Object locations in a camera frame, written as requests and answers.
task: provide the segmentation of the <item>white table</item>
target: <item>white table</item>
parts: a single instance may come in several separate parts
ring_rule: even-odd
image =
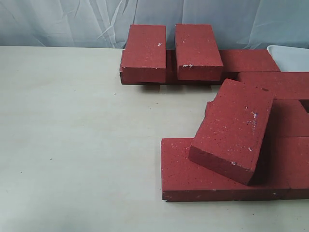
[[[167,203],[160,141],[218,87],[122,86],[121,50],[0,47],[1,232],[306,231],[309,201]]]

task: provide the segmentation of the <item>white cloth backdrop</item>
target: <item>white cloth backdrop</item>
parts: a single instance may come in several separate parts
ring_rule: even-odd
[[[309,0],[0,0],[0,45],[114,47],[130,24],[211,24],[221,49],[309,47]]]

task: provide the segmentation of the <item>table surface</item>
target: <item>table surface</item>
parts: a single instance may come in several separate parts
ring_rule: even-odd
[[[121,50],[0,47],[0,231],[309,231],[309,201],[167,203],[160,141],[218,87],[123,86]]]

